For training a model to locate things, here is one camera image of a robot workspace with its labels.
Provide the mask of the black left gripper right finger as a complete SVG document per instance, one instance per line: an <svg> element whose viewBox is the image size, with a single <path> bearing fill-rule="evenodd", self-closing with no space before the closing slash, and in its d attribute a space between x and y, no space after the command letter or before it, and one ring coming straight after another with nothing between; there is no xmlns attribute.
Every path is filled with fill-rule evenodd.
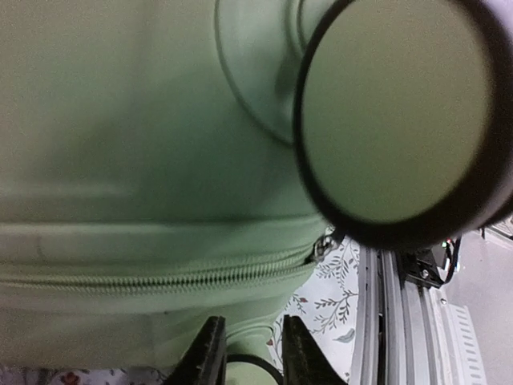
<svg viewBox="0 0 513 385"><path fill-rule="evenodd" d="M347 384L332 368L300 317L284 316L281 347L284 384Z"/></svg>

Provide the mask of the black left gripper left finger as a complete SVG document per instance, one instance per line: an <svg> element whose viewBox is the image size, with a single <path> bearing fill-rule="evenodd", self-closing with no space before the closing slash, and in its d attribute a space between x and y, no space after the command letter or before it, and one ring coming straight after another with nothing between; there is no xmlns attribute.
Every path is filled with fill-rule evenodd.
<svg viewBox="0 0 513 385"><path fill-rule="evenodd" d="M209 317L164 385L223 385L227 365L225 318Z"/></svg>

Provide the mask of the metal suitcase zipper pull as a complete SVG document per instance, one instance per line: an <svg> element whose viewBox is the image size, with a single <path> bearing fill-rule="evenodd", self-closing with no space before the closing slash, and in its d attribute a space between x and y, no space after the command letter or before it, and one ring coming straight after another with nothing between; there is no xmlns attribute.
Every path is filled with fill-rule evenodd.
<svg viewBox="0 0 513 385"><path fill-rule="evenodd" d="M319 237L313 246L312 259L316 262L323 261L335 246L336 242L330 235Z"/></svg>

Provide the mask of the green hard-shell suitcase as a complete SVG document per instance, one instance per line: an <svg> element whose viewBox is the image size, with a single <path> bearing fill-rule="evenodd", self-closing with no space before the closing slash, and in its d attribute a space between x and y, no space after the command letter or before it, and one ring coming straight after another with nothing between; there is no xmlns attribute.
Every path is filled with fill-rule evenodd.
<svg viewBox="0 0 513 385"><path fill-rule="evenodd" d="M508 1L1 4L1 266L399 253L511 209Z"/></svg>

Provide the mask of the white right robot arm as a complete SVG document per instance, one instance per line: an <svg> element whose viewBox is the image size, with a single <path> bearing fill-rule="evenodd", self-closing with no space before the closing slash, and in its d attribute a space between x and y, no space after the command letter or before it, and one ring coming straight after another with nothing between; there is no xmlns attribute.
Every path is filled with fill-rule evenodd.
<svg viewBox="0 0 513 385"><path fill-rule="evenodd" d="M414 283L418 287L426 289L439 289L448 284L459 261L462 238L447 238L441 244L430 248L417 249L415 251L399 252L397 254L399 277L404 282ZM442 257L442 265L448 263L446 276L442 278L436 257Z"/></svg>

